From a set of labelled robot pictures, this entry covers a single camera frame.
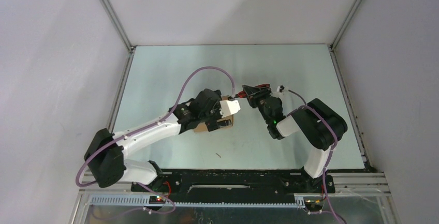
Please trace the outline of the red black utility knife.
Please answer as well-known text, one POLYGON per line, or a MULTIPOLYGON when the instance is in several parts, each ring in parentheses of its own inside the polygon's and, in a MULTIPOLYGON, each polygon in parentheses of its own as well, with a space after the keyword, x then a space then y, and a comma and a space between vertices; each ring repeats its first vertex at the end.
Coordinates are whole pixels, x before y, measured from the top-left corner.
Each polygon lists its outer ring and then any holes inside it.
POLYGON ((271 91, 270 84, 260 84, 257 86, 242 85, 242 91, 234 95, 234 98, 249 98, 271 91))

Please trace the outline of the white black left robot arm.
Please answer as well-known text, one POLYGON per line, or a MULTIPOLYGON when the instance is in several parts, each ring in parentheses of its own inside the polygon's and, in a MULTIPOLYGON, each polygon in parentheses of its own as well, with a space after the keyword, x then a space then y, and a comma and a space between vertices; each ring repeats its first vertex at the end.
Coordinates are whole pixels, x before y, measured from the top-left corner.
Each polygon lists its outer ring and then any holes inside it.
POLYGON ((201 123, 210 131, 216 130, 219 120, 240 109, 237 100, 223 99, 219 90, 204 89, 196 98, 177 103, 164 116, 144 126, 116 133, 107 128, 99 130, 84 155, 85 166, 100 188, 132 182, 158 191, 164 184, 162 170, 152 160, 133 160, 134 154, 155 142, 193 130, 201 123))

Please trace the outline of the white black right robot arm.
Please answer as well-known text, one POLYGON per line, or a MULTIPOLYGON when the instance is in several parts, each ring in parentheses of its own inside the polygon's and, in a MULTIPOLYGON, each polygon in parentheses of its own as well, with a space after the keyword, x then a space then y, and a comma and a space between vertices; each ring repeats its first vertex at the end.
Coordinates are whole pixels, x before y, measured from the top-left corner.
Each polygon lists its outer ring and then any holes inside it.
POLYGON ((325 175, 333 150, 348 126, 344 118, 318 98, 306 102, 301 97, 303 105, 284 114, 285 93, 293 91, 282 85, 274 91, 270 84, 243 85, 236 96, 245 98, 250 107, 258 109, 273 139, 281 140, 296 132, 304 134, 312 149, 303 167, 306 174, 301 178, 301 185, 304 190, 314 192, 322 185, 321 176, 325 175))

